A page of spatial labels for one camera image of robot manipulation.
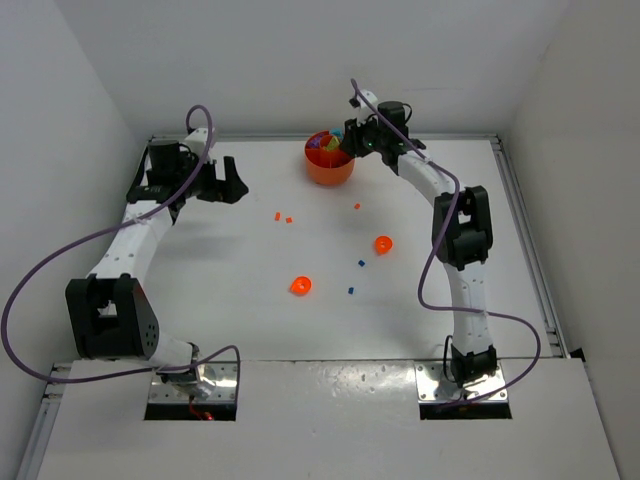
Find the green lego brick upside-down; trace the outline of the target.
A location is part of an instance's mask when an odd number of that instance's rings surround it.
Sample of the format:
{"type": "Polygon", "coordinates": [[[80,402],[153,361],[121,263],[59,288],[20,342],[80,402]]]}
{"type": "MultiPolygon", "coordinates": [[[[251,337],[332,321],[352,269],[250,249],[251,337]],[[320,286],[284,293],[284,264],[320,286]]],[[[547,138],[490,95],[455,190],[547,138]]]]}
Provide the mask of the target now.
{"type": "Polygon", "coordinates": [[[329,143],[324,146],[324,149],[326,151],[334,151],[337,150],[340,146],[340,140],[336,137],[332,137],[329,141],[329,143]]]}

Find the purple rounded lego piece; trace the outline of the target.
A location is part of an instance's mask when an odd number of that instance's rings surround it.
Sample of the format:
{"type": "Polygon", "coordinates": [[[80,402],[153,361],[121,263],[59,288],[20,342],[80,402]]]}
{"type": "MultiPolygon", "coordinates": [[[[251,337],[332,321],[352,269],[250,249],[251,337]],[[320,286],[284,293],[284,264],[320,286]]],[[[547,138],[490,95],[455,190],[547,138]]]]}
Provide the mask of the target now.
{"type": "Polygon", "coordinates": [[[323,137],[323,134],[311,137],[307,142],[306,147],[309,149],[318,149],[321,146],[321,140],[323,137]]]}

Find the orange round cone piece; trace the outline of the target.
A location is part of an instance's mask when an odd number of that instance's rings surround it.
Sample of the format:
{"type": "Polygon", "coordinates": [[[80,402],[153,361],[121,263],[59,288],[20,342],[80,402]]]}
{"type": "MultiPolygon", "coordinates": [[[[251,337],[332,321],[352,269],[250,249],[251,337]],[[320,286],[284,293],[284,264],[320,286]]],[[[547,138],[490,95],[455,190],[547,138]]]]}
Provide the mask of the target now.
{"type": "Polygon", "coordinates": [[[374,249],[378,255],[385,255],[393,248],[393,240],[386,235],[378,236],[374,241],[374,249]]]}

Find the orange heart-shaped piece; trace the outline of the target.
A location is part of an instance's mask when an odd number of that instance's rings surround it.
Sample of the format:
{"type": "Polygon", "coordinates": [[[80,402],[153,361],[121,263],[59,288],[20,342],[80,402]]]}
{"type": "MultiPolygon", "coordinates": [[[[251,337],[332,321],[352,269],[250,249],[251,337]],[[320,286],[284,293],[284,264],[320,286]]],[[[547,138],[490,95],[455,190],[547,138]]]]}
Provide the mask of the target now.
{"type": "Polygon", "coordinates": [[[289,291],[296,296],[305,296],[311,292],[313,283],[307,276],[296,277],[289,287],[289,291]]]}

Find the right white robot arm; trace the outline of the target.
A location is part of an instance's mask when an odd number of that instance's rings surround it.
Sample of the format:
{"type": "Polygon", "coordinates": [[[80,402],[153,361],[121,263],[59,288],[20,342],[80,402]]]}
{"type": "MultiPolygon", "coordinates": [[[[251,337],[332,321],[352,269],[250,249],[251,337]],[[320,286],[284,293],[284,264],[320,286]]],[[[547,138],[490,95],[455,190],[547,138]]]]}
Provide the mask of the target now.
{"type": "Polygon", "coordinates": [[[482,186],[465,187],[436,165],[423,143],[408,138],[405,105],[382,102],[370,108],[349,100],[357,117],[344,124],[340,149],[361,158],[381,155],[383,163],[410,183],[433,208],[431,259],[445,267],[454,327],[447,343],[448,379],[459,387],[493,373],[497,353],[489,332],[484,293],[484,264],[493,245],[489,197],[482,186]]]}

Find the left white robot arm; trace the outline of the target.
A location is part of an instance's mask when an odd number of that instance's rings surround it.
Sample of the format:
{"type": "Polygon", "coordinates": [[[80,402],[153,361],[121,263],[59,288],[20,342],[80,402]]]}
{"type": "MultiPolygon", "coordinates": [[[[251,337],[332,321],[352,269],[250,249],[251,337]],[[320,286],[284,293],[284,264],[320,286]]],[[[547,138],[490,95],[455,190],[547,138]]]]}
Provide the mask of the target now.
{"type": "Polygon", "coordinates": [[[90,273],[69,281],[65,298],[78,354],[83,359],[136,360],[170,373],[191,369],[194,344],[161,331],[143,285],[157,248],[186,202],[234,204],[248,194],[231,156],[224,176],[202,160],[194,139],[151,141],[126,195],[125,228],[90,273]]]}

